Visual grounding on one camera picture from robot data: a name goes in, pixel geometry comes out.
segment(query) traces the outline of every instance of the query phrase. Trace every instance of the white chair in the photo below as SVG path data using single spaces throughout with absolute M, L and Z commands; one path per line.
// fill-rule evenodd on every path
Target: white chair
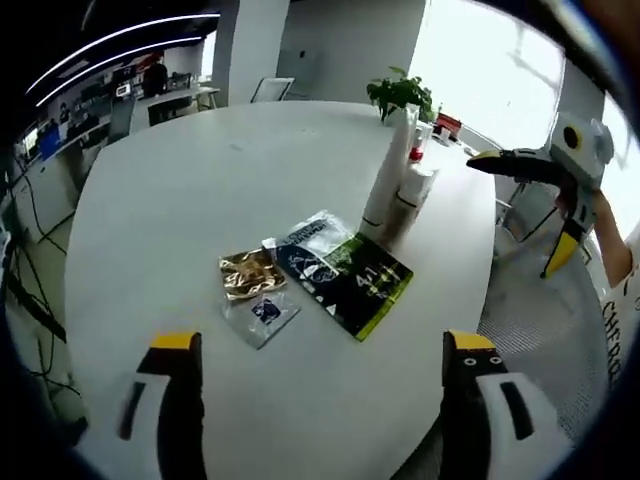
M 263 78 L 253 94 L 251 103 L 284 100 L 295 78 Z

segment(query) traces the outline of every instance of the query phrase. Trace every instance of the white bottle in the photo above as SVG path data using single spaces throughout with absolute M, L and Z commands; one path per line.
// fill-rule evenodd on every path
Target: white bottle
M 396 194 L 380 244 L 387 250 L 396 247 L 414 224 L 418 213 L 431 190 L 437 171 L 423 170 L 416 166 L 407 168 L 404 181 Z
M 419 107 L 407 104 L 396 128 L 387 155 L 373 184 L 360 223 L 360 233 L 377 242 L 384 231 L 384 221 L 391 201 L 400 187 L 407 168 L 413 133 L 416 131 Z

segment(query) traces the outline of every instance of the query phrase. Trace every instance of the person's hand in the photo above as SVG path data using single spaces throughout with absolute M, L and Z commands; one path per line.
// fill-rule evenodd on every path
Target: person's hand
M 573 193 L 571 190 L 560 189 L 560 193 L 556 197 L 556 207 L 558 207 L 558 211 L 562 218 L 567 217 L 567 212 L 569 211 L 569 206 L 572 202 L 572 195 Z M 594 190 L 591 193 L 591 200 L 593 204 L 593 211 L 596 214 L 596 221 L 597 219 L 608 217 L 611 214 L 611 206 L 601 190 Z

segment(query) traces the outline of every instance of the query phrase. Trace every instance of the white round table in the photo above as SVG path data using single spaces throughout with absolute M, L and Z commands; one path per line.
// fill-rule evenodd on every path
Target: white round table
M 101 151 L 73 223 L 66 328 L 89 410 L 158 332 L 203 336 L 209 478 L 388 479 L 439 413 L 442 333 L 474 331 L 493 177 L 431 140 L 441 172 L 396 257 L 415 272 L 363 343 L 293 281 L 301 312 L 262 350 L 225 323 L 218 257 L 328 209 L 357 227 L 393 130 L 367 105 L 280 102 L 180 118 Z

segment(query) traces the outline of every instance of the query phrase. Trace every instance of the gold foil bag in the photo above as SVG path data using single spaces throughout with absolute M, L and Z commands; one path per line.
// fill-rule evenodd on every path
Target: gold foil bag
M 271 255 L 262 249 L 221 257 L 220 271 L 229 300 L 255 297 L 286 283 Z

